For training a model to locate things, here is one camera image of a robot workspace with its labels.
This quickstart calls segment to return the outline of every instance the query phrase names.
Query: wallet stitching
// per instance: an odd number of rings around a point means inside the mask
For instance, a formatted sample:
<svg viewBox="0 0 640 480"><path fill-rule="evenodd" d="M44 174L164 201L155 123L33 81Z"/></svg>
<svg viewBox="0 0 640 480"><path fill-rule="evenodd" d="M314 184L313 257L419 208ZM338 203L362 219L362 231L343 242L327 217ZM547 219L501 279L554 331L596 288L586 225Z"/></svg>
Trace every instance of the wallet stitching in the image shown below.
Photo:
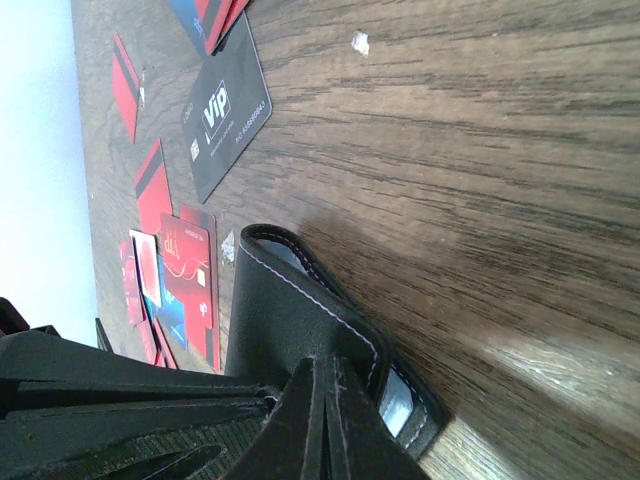
<svg viewBox="0 0 640 480"><path fill-rule="evenodd" d="M244 253L246 253L247 255L249 255L251 258L253 258L258 264L262 265L263 267L265 267L267 270L269 270L271 273L273 273L276 277L280 278L281 280L283 280L285 283L288 283L289 285L291 285L293 288L295 288L298 292L300 292L303 296L305 296L306 298L308 298L312 303L316 304L318 307L320 307L322 310L324 310L326 313L328 313L331 317L335 318L336 320L338 320L338 322L342 323L345 327L347 327L347 329L349 329L351 332L353 332L357 337L359 337L360 339L362 339L367 345L369 345L369 348L371 348L371 351L373 352L373 365L371 366L371 371L369 372L369 376L367 377L367 390L369 390L369 386L371 384L371 376L373 375L373 371L376 369L376 366L378 364L378 352L376 351L376 348L373 346L373 343L371 343L371 341L369 341L368 338L366 338L364 335L362 335L360 332L358 332L355 328L353 328L351 325L349 325L347 322L345 322L343 319L341 319L338 315L336 315L335 313L333 313L331 310L329 310L327 307L325 307L322 303L320 303L318 300L316 300L314 297L312 297L310 294L308 294L307 292L305 292L302 288L300 288L298 285L296 285L295 283L293 283L291 280L287 279L284 275L282 275L280 272L278 272L277 270L271 268L269 265L267 265L266 263L262 262L261 260L259 260L258 258L256 258L254 255L252 255L251 253L249 253L247 251L246 248L244 248L244 246L242 246L242 244L240 244L240 248L244 251Z"/></svg>
<svg viewBox="0 0 640 480"><path fill-rule="evenodd" d="M305 254L302 252L302 250L300 250L300 247L298 247L296 244L294 244L291 240L289 240L288 238L283 237L281 235L277 235L275 233L270 233L270 232L261 232L261 233L259 233L257 238L261 238L261 237L273 237L273 238L277 238L278 240L282 240L282 241L286 242L286 244L289 246L289 248L291 248L293 250L293 253L296 254L296 257L298 257L298 259L302 261L302 263L304 264L307 272L312 274L313 277L316 280L318 280L322 285L324 285L326 288L329 288L327 286L327 284L324 283L324 281L320 278L318 273L315 271L315 269L311 265L311 262L309 261L309 259L305 256Z"/></svg>
<svg viewBox="0 0 640 480"><path fill-rule="evenodd" d="M418 400L422 402L421 406L422 406L422 410L424 411L424 419L422 423L418 426L418 431L413 437L409 439L409 442L404 446L404 448L407 449L411 446L413 442L415 442L418 439L418 437L422 433L422 429L424 428L424 426L427 424L427 421L429 420L429 413L427 412L427 407L424 406L425 403L427 402L424 401L424 398L422 398L422 395L418 393L418 391L413 387L413 385L409 382L409 380L407 380L407 378L398 369L396 369L395 365L393 365L391 368L393 368L393 371L396 372L398 376L404 381L405 385L407 385L411 389L411 391L415 393L415 395L418 397Z"/></svg>

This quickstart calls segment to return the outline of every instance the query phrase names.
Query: black stripe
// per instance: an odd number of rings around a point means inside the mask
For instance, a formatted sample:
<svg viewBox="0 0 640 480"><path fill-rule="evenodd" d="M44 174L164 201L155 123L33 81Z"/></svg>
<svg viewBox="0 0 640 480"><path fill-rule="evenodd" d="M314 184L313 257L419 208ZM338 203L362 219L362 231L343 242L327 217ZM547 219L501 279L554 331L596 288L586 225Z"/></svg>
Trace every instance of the black stripe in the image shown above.
<svg viewBox="0 0 640 480"><path fill-rule="evenodd" d="M133 96L135 102L138 103L138 87L136 87L136 83L133 81L131 72L127 68L127 63L124 60L124 53L118 48L118 42L115 40L113 41L113 51L116 54L116 58L118 59L118 63L120 64L120 69L124 74L124 78L127 80L129 91L131 92L131 95Z"/></svg>
<svg viewBox="0 0 640 480"><path fill-rule="evenodd" d="M213 367L213 329L205 328L204 340L207 344L207 363Z"/></svg>
<svg viewBox="0 0 640 480"><path fill-rule="evenodd" d="M218 10L220 10L220 2L210 0L207 4L207 10L204 12L204 18L202 19L202 28L204 29L207 38L211 36L211 30L213 29L213 24L218 16Z"/></svg>
<svg viewBox="0 0 640 480"><path fill-rule="evenodd" d="M147 188L147 185L149 185L149 182L151 182L151 179L155 175L160 165L162 165L162 147L160 146L160 144L158 144L158 148L153 154L151 162L142 174L142 178L140 178L140 181L136 184L136 198L140 198L140 196L144 192L144 189Z"/></svg>

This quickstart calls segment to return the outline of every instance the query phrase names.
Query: card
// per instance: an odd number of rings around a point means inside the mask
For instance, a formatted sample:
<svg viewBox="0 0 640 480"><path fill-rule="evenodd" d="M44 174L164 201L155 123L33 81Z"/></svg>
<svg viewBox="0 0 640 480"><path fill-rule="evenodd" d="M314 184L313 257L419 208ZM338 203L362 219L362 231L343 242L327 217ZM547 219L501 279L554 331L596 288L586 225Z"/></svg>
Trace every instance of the card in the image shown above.
<svg viewBox="0 0 640 480"><path fill-rule="evenodd" d="M162 327L160 326L159 322L153 322L153 330L156 334L156 338L158 339L158 344L160 345L159 357L162 357L162 360L165 362L164 366L169 367L173 370L177 370L178 365L176 365L176 361L171 354L169 344L167 343L167 339L164 336L164 332L162 331Z"/></svg>
<svg viewBox="0 0 640 480"><path fill-rule="evenodd" d="M160 278L158 276L158 258L156 238L153 235L129 230L133 237L136 261L140 274L142 294L149 298L157 307L162 306L160 294Z"/></svg>
<svg viewBox="0 0 640 480"><path fill-rule="evenodd" d="M211 323L212 328L205 332L207 342L206 359L209 365L220 371L220 319L218 303L218 242L216 236L216 219L213 215L196 210L193 207L182 205L180 207L180 218L194 225L204 228L209 233L209 265L211 286Z"/></svg>
<svg viewBox="0 0 640 480"><path fill-rule="evenodd" d="M198 200L204 203L271 115L271 99L242 14L208 57L182 111Z"/></svg>
<svg viewBox="0 0 640 480"><path fill-rule="evenodd" d="M158 255L158 272L160 274L160 292L162 307L155 309L154 316L164 328L171 333L180 346L186 350L187 337L184 331L184 305L171 293L164 281L164 260Z"/></svg>
<svg viewBox="0 0 640 480"><path fill-rule="evenodd" d="M138 95L140 83L129 60L120 35L114 34L114 50L111 62L111 89L116 97L118 109L124 125L133 142L136 137L136 119L138 117Z"/></svg>
<svg viewBox="0 0 640 480"><path fill-rule="evenodd" d="M156 341L153 337L153 331L151 330L151 322L149 320L145 320L144 322L136 325L135 329L138 331L138 335L140 335L140 341L144 348L144 355L147 359L147 363L155 365L158 348L156 347Z"/></svg>
<svg viewBox="0 0 640 480"><path fill-rule="evenodd" d="M171 215L169 182L160 139L153 144L136 175L136 198L141 230L155 235L160 230L160 214Z"/></svg>
<svg viewBox="0 0 640 480"><path fill-rule="evenodd" d="M220 35L220 39L224 37L229 29L233 26L233 22L240 16L244 7L247 6L249 0L232 0L231 6L229 7L229 12L227 13L227 18L224 20L224 24L222 25L222 34Z"/></svg>
<svg viewBox="0 0 640 480"><path fill-rule="evenodd" d="M166 288L184 305L189 345L206 358L206 329L212 327L209 234L171 215L163 214L161 222Z"/></svg>
<svg viewBox="0 0 640 480"><path fill-rule="evenodd" d="M206 57L220 38L232 0L169 0L200 55Z"/></svg>
<svg viewBox="0 0 640 480"><path fill-rule="evenodd" d="M140 294L140 288L138 286L138 271L134 252L133 239L130 238L120 244L124 298L127 302L127 318L131 326L138 325L144 320L142 295Z"/></svg>

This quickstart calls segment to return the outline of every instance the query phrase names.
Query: wood grain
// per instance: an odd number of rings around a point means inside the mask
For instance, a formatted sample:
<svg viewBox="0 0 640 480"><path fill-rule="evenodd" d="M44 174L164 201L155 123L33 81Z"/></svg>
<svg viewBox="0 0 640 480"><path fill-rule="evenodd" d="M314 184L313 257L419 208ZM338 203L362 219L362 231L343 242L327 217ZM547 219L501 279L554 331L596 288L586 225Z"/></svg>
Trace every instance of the wood grain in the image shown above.
<svg viewBox="0 0 640 480"><path fill-rule="evenodd" d="M117 247L158 136L174 209L197 205L179 114L200 60L164 2L72 4L101 316L133 350ZM422 459L434 479L638 478L640 3L248 13L274 113L204 207L219 241L299 232L380 318L456 414ZM135 145L110 90L116 29L145 69Z"/></svg>

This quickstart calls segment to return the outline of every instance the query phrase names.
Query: vip logo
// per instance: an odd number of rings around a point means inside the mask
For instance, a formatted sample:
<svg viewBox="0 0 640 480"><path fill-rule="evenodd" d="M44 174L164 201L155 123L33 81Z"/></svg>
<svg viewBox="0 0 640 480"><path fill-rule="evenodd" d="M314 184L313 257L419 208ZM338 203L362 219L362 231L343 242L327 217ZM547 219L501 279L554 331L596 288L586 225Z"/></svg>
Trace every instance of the vip logo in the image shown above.
<svg viewBox="0 0 640 480"><path fill-rule="evenodd" d="M209 105L204 109L202 115L202 123L204 124L204 136L207 139L207 145L211 144L211 140L218 132L222 121L231 111L231 103L227 96L227 89L224 80L218 85L218 89L211 95Z"/></svg>

